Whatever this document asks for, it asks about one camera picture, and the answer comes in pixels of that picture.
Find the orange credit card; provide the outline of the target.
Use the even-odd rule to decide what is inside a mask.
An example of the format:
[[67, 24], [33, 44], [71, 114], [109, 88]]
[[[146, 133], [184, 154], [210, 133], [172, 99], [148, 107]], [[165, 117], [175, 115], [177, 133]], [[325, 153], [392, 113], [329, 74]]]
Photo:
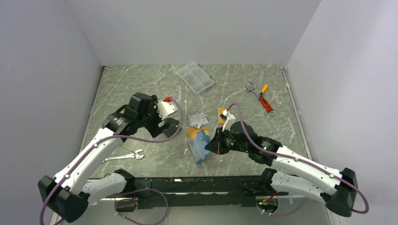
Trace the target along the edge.
[[225, 116], [223, 115], [223, 112], [226, 110], [227, 108], [225, 107], [218, 107], [217, 108], [217, 119], [218, 119], [218, 124], [224, 124], [225, 123]]

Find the blue card holder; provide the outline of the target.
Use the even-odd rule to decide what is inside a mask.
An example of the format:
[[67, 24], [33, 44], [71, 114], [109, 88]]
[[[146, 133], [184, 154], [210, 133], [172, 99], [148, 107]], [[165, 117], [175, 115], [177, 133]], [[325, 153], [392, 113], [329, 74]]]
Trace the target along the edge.
[[200, 130], [193, 140], [188, 144], [193, 160], [196, 165], [203, 162], [208, 154], [211, 152], [205, 149], [205, 146], [210, 143], [210, 136], [204, 130]]

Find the silver credit card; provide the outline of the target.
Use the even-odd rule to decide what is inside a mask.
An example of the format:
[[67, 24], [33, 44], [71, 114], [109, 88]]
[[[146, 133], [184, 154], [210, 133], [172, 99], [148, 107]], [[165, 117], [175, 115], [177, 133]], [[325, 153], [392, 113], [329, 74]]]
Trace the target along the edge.
[[195, 115], [190, 115], [189, 116], [189, 123], [190, 126], [193, 128], [201, 128], [203, 125], [206, 125], [209, 123], [207, 115], [205, 115], [203, 112], [202, 113], [196, 113]]

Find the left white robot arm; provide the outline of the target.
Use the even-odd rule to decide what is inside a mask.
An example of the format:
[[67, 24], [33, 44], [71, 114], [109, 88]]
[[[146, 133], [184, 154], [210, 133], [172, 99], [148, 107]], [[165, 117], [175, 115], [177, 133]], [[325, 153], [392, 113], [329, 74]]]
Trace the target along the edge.
[[128, 197], [134, 193], [134, 176], [118, 170], [108, 177], [88, 183], [93, 172], [115, 149], [127, 139], [147, 143], [162, 143], [173, 139], [157, 140], [167, 125], [159, 126], [171, 114], [179, 112], [180, 123], [184, 113], [180, 104], [171, 97], [159, 101], [155, 95], [135, 93], [128, 104], [108, 115], [91, 142], [61, 171], [54, 176], [43, 176], [38, 182], [43, 205], [39, 224], [44, 224], [46, 208], [72, 223], [79, 219], [89, 205], [112, 194]]

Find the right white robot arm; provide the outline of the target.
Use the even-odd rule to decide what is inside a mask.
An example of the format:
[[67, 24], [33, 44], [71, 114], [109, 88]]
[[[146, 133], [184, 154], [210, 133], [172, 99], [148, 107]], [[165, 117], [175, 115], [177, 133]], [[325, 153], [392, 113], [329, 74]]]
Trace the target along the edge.
[[218, 155], [231, 150], [243, 152], [254, 162], [267, 165], [258, 183], [265, 195], [290, 192], [324, 202], [327, 209], [343, 217], [354, 212], [358, 188], [354, 170], [316, 163], [272, 138], [258, 136], [249, 125], [235, 122], [226, 131], [217, 128], [205, 149]]

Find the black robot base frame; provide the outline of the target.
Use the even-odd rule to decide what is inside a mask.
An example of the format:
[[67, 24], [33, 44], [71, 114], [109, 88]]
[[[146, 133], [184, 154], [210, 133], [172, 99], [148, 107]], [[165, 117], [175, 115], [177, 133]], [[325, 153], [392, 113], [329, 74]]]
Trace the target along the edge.
[[260, 176], [136, 178], [135, 185], [111, 198], [134, 198], [138, 209], [239, 205], [254, 207], [261, 198], [287, 195], [265, 184]]

